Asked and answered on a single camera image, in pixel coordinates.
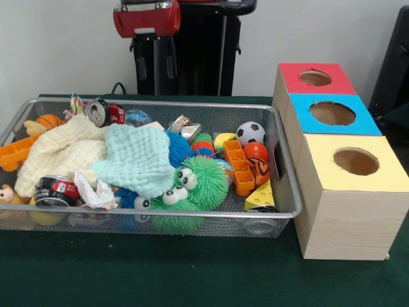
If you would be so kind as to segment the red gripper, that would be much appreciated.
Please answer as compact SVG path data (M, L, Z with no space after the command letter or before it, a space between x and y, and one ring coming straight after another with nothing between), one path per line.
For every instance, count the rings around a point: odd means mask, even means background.
M173 36L179 31L181 11L178 1L120 1L113 9L115 28L122 38L134 39L134 59L138 80L147 78L143 43L137 35ZM166 37L167 77L177 75L176 49L173 37Z

